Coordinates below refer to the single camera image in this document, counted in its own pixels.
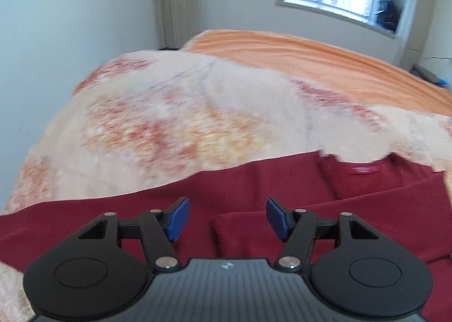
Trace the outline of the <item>dark red long-sleeve sweater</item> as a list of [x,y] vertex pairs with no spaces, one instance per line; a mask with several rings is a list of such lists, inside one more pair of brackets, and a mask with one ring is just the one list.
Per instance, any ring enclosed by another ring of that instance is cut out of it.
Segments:
[[133,217],[191,201],[189,221],[176,243],[182,259],[275,259],[281,243],[264,209],[276,198],[322,218],[350,212],[427,263],[433,292],[429,321],[451,319],[451,204],[443,172],[390,154],[372,163],[344,163],[318,152],[203,171],[162,187],[111,198],[39,203],[1,217],[1,319],[33,316],[23,271],[41,254],[101,213]]

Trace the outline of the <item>floral beige quilt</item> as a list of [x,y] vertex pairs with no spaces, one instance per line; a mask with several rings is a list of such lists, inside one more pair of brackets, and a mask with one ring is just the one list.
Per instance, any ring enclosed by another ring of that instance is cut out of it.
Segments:
[[76,89],[29,151],[1,216],[310,152],[344,163],[399,155],[443,172],[451,204],[451,115],[355,102],[309,78],[213,56],[139,51]]

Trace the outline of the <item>orange bed sheet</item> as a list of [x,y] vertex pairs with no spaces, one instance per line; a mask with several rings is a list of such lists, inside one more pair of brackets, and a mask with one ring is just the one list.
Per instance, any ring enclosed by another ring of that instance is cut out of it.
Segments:
[[355,102],[451,115],[451,92],[376,58],[319,41],[272,32],[215,29],[183,51],[305,77]]

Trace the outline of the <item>dark wooden nightstand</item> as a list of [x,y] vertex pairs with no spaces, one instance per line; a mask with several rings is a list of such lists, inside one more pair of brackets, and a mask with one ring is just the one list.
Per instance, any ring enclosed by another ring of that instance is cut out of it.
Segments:
[[414,76],[419,77],[422,80],[425,80],[425,81],[429,82],[430,84],[433,84],[438,87],[437,83],[440,78],[437,77],[434,73],[432,73],[428,69],[426,69],[418,64],[414,64],[413,67],[411,68],[410,72]]

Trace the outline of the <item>dark backpack on sill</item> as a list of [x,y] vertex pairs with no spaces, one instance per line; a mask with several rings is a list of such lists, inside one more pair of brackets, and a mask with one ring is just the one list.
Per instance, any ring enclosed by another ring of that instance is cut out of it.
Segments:
[[400,19],[400,11],[397,8],[395,0],[379,1],[376,14],[376,24],[391,32],[396,32]]

